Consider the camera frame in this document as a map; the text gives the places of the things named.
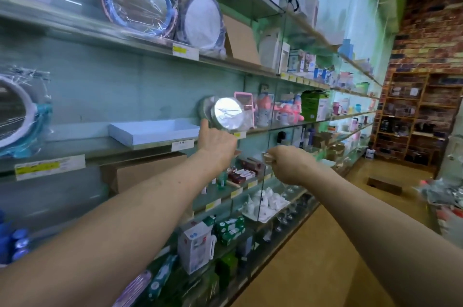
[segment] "brick wallpaper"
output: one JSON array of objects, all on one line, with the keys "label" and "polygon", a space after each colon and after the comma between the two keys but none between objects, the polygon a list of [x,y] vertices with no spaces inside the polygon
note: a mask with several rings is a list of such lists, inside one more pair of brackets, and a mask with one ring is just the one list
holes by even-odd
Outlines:
[{"label": "brick wallpaper", "polygon": [[[461,85],[463,0],[410,1],[402,28],[394,41],[379,109],[384,109],[385,114],[396,110],[403,116],[416,115],[416,123],[432,123],[435,125],[434,131],[449,132],[459,102]],[[416,97],[417,101],[386,101],[386,96],[399,87],[401,89],[398,97],[408,98],[411,98],[410,90],[418,88],[420,93]],[[419,110],[414,111],[413,107],[418,106],[420,97],[423,103],[440,104],[449,108],[421,106]],[[381,112],[375,117],[373,134],[378,130],[380,121]],[[437,163],[442,141],[413,135],[410,138],[409,151],[405,152],[407,141],[408,137],[378,134],[375,148],[377,152],[387,151],[390,157],[398,159],[410,159],[409,155],[422,152],[431,159],[431,164]]]}]

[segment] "white handle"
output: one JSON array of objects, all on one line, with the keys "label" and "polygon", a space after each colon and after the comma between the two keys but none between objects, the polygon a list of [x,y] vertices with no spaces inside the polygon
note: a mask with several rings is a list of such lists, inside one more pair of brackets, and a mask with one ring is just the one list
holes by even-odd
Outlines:
[{"label": "white handle", "polygon": [[214,250],[215,250],[216,243],[217,243],[217,236],[211,235],[211,251],[210,251],[209,260],[214,259]]}]

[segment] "pink mug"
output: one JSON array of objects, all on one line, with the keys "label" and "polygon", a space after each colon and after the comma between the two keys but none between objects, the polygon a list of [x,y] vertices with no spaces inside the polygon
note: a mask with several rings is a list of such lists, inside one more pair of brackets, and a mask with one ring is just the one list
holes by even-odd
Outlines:
[{"label": "pink mug", "polygon": [[339,102],[333,102],[333,114],[339,116],[343,111],[343,107],[339,105]]}]

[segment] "white box with red logo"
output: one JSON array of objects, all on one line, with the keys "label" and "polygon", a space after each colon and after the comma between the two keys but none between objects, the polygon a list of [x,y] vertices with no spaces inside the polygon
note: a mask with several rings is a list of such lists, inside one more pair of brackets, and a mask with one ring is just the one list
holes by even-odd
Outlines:
[{"label": "white box with red logo", "polygon": [[212,235],[212,226],[207,226],[205,222],[190,222],[181,229],[177,251],[183,269],[192,274],[214,257],[217,237]]}]

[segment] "floor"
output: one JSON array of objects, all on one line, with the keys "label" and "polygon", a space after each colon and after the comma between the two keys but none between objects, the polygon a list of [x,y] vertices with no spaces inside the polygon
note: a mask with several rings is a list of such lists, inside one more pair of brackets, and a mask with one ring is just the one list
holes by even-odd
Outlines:
[{"label": "floor", "polygon": [[[373,174],[394,175],[404,189],[392,195],[366,185]],[[430,225],[413,185],[431,173],[361,159],[347,179],[371,195]],[[394,303],[327,210],[320,206],[232,307],[393,307]]]}]

